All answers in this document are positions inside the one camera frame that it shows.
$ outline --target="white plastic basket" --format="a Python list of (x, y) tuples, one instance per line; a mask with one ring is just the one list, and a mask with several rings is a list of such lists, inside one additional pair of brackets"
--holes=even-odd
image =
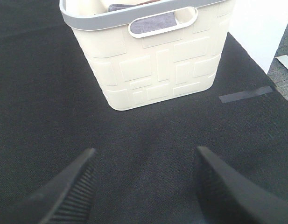
[[(94, 75), (115, 110), (128, 110), (213, 84), (235, 0), (162, 0), (107, 12), (110, 4), (144, 0), (60, 0)], [(176, 26), (134, 34), (130, 25), (174, 12)]]

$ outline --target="folded towel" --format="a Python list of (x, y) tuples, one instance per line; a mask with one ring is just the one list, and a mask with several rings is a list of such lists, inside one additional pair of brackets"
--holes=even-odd
[[(112, 4), (110, 5), (108, 11), (117, 11), (129, 7), (134, 7), (134, 5), (124, 5), (124, 4)], [(151, 32), (159, 29), (164, 29), (172, 26), (176, 26), (176, 20), (174, 13), (165, 13), (161, 15), (152, 16), (149, 18), (144, 18), (137, 20), (130, 26), (131, 32), (134, 34), (142, 34), (146, 32)]]

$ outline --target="black carpet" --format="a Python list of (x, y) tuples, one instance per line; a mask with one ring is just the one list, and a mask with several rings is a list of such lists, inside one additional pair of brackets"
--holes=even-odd
[(0, 0), (0, 209), (20, 201), (85, 148), (99, 150), (89, 223), (203, 223), (194, 150), (205, 145), (288, 200), (288, 102), (228, 35), (207, 91), (118, 112), (110, 108), (58, 2)]

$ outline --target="gray carpet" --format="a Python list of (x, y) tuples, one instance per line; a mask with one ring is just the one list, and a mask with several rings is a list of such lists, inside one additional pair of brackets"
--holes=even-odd
[[(288, 55), (288, 25), (275, 56)], [(278, 91), (288, 100), (288, 70), (275, 58), (267, 74)]]

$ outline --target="white wall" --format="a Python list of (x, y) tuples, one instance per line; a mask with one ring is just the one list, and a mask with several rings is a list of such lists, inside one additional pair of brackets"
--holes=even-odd
[(237, 0), (230, 33), (267, 73), (288, 24), (288, 0)]

